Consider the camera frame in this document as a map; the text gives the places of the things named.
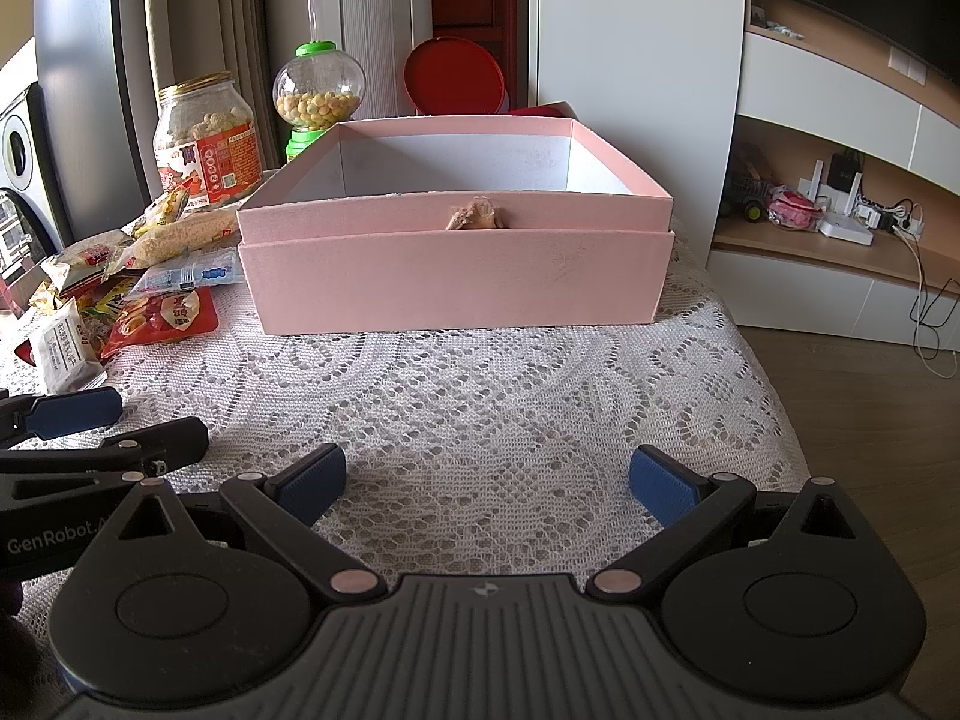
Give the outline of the red snack packet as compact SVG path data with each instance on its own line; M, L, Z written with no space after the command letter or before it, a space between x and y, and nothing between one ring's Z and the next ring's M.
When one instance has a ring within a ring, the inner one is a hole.
M217 328L217 309L210 288L142 298L121 310L99 351L99 359L112 358L129 346L185 340Z

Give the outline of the pink cardboard box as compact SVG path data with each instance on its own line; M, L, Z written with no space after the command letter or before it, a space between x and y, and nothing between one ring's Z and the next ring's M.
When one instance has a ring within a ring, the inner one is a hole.
M239 210L270 335L640 325L674 249L669 193L581 122L343 122Z

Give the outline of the pink round container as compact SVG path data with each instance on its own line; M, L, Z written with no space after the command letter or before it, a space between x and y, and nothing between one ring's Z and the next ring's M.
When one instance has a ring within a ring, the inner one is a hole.
M766 215L771 223L784 229L815 231L822 208L786 185L775 185L766 193Z

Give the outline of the blue white snack packet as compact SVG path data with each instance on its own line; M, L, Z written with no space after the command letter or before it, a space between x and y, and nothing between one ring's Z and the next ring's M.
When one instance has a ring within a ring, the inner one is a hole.
M233 286L244 281L236 247L199 250L153 265L127 293L128 299L160 294L190 293L194 289Z

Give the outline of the yellow snack bag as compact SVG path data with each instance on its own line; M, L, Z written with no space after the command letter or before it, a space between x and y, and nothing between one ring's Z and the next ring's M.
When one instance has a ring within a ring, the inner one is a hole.
M188 203L189 190L176 185L153 200L136 220L122 227L122 231L131 238L139 238L156 227L175 223L184 214Z

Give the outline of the glass jar gold lid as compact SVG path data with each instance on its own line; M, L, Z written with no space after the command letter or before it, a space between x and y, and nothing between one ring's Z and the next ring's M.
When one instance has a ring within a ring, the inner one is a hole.
M153 151L161 185L183 188L187 211L242 199L262 181L254 114L229 71L161 89Z

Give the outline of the white wifi router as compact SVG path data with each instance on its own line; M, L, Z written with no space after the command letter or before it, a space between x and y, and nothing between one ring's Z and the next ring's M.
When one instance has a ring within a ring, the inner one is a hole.
M815 231L824 238L869 247L874 231L866 226L854 210L861 200L861 172L856 172L850 190L838 190L827 184L827 171L822 160L816 160L809 179L800 179L799 190L814 205Z

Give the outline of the white tv cabinet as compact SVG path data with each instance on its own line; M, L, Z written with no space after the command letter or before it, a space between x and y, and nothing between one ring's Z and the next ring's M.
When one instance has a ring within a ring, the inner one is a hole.
M958 346L958 85L804 0L750 0L732 156L800 193L822 160L869 247L718 218L708 270L740 325Z

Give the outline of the red trash bin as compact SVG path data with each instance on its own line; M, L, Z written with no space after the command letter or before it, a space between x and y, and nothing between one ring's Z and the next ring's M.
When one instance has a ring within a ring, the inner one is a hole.
M487 49L462 37L433 37L404 65L407 96L418 114L501 114L508 109L505 77Z

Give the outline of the dark toy vehicle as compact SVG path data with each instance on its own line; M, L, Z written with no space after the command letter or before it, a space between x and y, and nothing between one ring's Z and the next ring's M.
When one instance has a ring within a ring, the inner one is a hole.
M719 204L719 216L740 216L747 223L759 223L768 218L766 199L770 181L763 177L757 166L742 158L732 156L724 177L724 187Z

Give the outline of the white standing air conditioner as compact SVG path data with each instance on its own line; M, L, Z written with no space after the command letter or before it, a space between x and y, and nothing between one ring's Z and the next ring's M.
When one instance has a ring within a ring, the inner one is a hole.
M270 70L279 71L299 44L331 39L366 73L360 119L410 115L404 65L433 36L431 0L265 0L265 34Z

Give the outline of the long beige cracker packet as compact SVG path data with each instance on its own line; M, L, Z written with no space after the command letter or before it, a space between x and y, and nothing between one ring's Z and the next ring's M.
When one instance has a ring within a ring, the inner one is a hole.
M174 223L153 227L130 244L114 247L104 274L110 277L124 270L146 270L231 238L236 231L238 210L234 206L197 211Z

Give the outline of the round rice cracker packet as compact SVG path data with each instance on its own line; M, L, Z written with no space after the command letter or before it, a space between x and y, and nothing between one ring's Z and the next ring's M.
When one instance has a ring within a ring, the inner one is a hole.
M131 242L122 229L99 232L74 242L60 254L50 255L41 262L41 270L57 294L67 299L83 284L99 280L114 250Z

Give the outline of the grey speaker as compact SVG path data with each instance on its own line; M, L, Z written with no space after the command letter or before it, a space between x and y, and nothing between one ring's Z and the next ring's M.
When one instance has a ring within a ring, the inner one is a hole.
M2 192L13 200L44 254L75 238L53 165L43 90L32 82L2 110Z

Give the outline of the white grey snack packet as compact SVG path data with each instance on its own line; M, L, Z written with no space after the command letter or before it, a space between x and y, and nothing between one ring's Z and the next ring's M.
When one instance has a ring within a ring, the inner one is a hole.
M106 382L106 369L86 338L73 299L41 320L29 343L46 394L75 394Z

